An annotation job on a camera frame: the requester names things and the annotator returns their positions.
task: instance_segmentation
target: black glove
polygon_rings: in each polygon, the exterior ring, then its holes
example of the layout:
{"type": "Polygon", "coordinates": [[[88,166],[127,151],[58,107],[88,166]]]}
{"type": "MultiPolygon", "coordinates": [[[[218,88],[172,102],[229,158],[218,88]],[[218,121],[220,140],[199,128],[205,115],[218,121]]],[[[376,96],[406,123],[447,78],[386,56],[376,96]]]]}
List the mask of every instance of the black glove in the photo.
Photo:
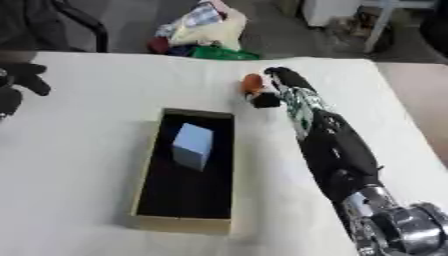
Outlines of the black glove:
{"type": "Polygon", "coordinates": [[[0,119],[13,115],[22,102],[22,93],[13,85],[28,88],[40,96],[50,93],[50,86],[38,76],[46,70],[45,66],[36,64],[0,62],[0,119]]]}

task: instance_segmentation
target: cardboard box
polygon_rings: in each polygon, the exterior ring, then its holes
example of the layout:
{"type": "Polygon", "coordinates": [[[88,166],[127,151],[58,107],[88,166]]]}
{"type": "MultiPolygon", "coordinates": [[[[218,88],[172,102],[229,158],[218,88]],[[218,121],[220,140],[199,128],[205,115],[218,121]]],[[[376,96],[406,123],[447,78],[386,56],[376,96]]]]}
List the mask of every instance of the cardboard box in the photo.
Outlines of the cardboard box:
{"type": "Polygon", "coordinates": [[[131,209],[137,228],[182,233],[227,234],[232,210],[234,117],[164,109],[131,209]],[[198,172],[173,160],[171,146],[184,123],[213,131],[213,149],[198,172]]]}

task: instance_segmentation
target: robotic hand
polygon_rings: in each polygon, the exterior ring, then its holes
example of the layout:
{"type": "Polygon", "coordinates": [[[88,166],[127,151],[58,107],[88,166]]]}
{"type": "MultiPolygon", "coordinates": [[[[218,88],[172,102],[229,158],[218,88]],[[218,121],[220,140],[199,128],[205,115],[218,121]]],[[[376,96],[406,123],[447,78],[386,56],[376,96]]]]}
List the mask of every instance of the robotic hand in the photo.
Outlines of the robotic hand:
{"type": "Polygon", "coordinates": [[[41,65],[0,62],[0,121],[13,115],[22,103],[22,93],[14,85],[21,85],[40,96],[50,93],[50,86],[38,76],[45,71],[46,67],[41,65]]]}
{"type": "Polygon", "coordinates": [[[247,99],[258,108],[286,103],[307,165],[360,255],[448,255],[447,215],[430,203],[399,206],[380,182],[368,146],[303,77],[283,67],[265,74],[278,102],[255,74],[243,81],[247,99]]]}

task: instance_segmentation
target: robotic arm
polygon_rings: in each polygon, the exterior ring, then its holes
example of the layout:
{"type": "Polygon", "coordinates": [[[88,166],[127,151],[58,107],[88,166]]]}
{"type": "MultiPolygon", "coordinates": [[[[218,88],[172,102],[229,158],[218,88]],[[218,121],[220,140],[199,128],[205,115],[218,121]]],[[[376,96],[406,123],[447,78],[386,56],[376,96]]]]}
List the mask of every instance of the robotic arm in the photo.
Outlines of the robotic arm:
{"type": "MultiPolygon", "coordinates": [[[[360,255],[448,255],[447,215],[430,203],[398,205],[379,180],[381,167],[368,146],[303,77],[283,67],[268,68],[265,74],[278,91],[278,101],[287,105],[316,183],[360,255]]],[[[272,92],[251,81],[245,79],[243,88],[255,107],[279,105],[272,92]]]]}

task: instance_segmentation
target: white cloth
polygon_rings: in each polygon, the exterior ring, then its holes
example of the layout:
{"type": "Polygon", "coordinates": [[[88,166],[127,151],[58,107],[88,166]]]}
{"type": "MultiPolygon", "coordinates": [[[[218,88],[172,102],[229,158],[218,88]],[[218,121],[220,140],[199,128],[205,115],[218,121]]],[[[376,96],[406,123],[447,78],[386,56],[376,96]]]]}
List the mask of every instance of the white cloth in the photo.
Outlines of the white cloth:
{"type": "Polygon", "coordinates": [[[214,42],[225,48],[239,51],[241,45],[239,37],[246,27],[247,18],[241,12],[235,9],[227,11],[227,19],[222,22],[189,28],[186,25],[187,16],[183,16],[170,38],[169,43],[172,46],[184,44],[210,45],[214,42]]]}
{"type": "Polygon", "coordinates": [[[448,210],[448,173],[365,60],[222,62],[148,55],[40,53],[49,97],[24,91],[0,124],[0,255],[356,255],[320,194],[284,109],[256,110],[244,75],[287,66],[366,140],[402,204],[448,210]],[[162,107],[234,112],[229,238],[124,228],[151,121],[162,107]]]}

